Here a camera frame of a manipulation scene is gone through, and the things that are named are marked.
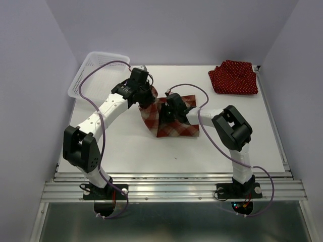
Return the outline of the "white plastic basket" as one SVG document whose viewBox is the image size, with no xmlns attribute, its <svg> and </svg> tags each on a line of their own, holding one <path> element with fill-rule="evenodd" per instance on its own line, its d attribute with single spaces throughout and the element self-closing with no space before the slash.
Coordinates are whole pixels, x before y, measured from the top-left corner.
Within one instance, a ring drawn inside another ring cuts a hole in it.
<svg viewBox="0 0 323 242">
<path fill-rule="evenodd" d="M 80 99 L 79 85 L 85 77 L 98 67 L 111 61 L 116 61 L 116 63 L 95 72 L 81 87 L 81 93 L 85 97 L 93 101 L 104 101 L 111 90 L 129 76 L 130 72 L 127 65 L 130 63 L 130 58 L 128 56 L 101 51 L 89 53 L 74 77 L 68 89 L 68 95 Z"/>
</svg>

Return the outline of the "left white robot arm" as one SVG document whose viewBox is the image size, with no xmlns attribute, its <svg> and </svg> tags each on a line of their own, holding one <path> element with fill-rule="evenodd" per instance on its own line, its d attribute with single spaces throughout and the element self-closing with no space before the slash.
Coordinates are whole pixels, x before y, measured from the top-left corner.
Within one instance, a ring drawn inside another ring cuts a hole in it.
<svg viewBox="0 0 323 242">
<path fill-rule="evenodd" d="M 146 108 L 155 102 L 151 79 L 145 66 L 133 68 L 130 77 L 117 84 L 92 115 L 64 130 L 63 158 L 89 180 L 89 185 L 83 187 L 88 194 L 106 199 L 115 190 L 113 179 L 101 167 L 104 149 L 97 142 L 105 139 L 106 129 L 133 104 Z"/>
</svg>

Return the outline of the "red beige plaid skirt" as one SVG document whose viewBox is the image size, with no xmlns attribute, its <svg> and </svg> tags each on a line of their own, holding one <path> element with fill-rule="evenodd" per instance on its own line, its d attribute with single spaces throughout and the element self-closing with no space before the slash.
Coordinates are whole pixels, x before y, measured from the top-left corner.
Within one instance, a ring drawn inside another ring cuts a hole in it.
<svg viewBox="0 0 323 242">
<path fill-rule="evenodd" d="M 148 130 L 157 138 L 164 137 L 198 137 L 199 125 L 188 125 L 174 120 L 170 123 L 161 123 L 161 108 L 166 102 L 165 97 L 158 98 L 157 90 L 152 87 L 155 102 L 147 108 L 139 107 L 141 118 Z"/>
</svg>

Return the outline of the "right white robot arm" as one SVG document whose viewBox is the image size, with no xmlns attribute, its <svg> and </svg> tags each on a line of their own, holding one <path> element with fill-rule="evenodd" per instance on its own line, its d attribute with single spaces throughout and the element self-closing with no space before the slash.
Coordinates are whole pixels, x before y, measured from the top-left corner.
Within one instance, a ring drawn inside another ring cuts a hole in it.
<svg viewBox="0 0 323 242">
<path fill-rule="evenodd" d="M 236 109 L 229 105 L 223 109 L 201 109 L 188 107 L 178 93 L 167 93 L 161 106 L 161 121 L 179 121 L 186 125 L 214 128 L 222 144 L 229 150 L 225 155 L 232 161 L 233 175 L 229 184 L 216 184 L 221 200 L 244 198 L 252 193 L 255 176 L 249 158 L 249 142 L 253 132 L 250 124 Z"/>
</svg>

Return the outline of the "red polka dot skirt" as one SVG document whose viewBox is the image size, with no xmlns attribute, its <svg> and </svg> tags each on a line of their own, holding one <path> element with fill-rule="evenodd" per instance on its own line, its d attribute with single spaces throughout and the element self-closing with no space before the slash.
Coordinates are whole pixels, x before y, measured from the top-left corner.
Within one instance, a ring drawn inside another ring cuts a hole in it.
<svg viewBox="0 0 323 242">
<path fill-rule="evenodd" d="M 226 60 L 215 68 L 211 79 L 218 94 L 256 95 L 258 87 L 252 63 Z"/>
<path fill-rule="evenodd" d="M 255 95 L 258 93 L 255 72 L 237 75 L 216 69 L 209 71 L 208 74 L 217 94 Z"/>
</svg>

